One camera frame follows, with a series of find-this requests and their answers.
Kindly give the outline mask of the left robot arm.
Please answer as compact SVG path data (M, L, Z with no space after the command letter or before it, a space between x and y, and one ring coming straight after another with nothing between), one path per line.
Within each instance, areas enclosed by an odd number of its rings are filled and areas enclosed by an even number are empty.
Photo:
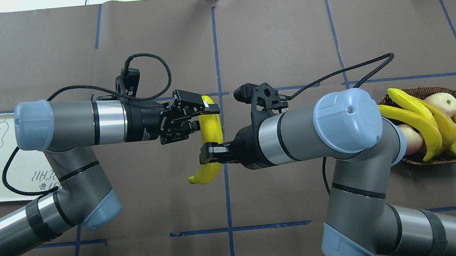
M184 141L207 126L199 118L218 117L220 108L200 94L175 90L169 102L136 97L96 101L34 101L14 110L15 137L23 151L45 155L60 184L0 218L0 256L20 256L82 224L93 230L121 211L116 191L93 145L160 139Z

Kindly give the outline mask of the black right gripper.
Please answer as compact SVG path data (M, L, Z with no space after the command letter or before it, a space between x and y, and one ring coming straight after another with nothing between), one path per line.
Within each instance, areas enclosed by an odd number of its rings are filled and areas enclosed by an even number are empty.
M205 143L200 150L200 165L240 163L252 170L265 168L265 156L258 144L258 133L258 127L249 125L240 129L232 141Z

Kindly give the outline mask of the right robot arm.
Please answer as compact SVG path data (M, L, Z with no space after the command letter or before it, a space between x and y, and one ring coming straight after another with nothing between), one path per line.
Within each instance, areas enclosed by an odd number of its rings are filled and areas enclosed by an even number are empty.
M254 97L252 124L228 143L205 143L199 162L249 169L335 158L322 251L326 256L456 256L456 217L387 204L391 167L406 150L402 131L360 88L276 114L288 97Z

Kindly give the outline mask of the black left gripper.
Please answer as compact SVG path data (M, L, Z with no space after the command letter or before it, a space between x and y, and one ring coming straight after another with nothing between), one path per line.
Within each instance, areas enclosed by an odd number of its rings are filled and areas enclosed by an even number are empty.
M198 120L194 116L218 115L218 104L205 101L203 96L185 90L174 90L170 102L122 101L126 118L124 141L153 141L159 139L162 145L188 139L199 132Z

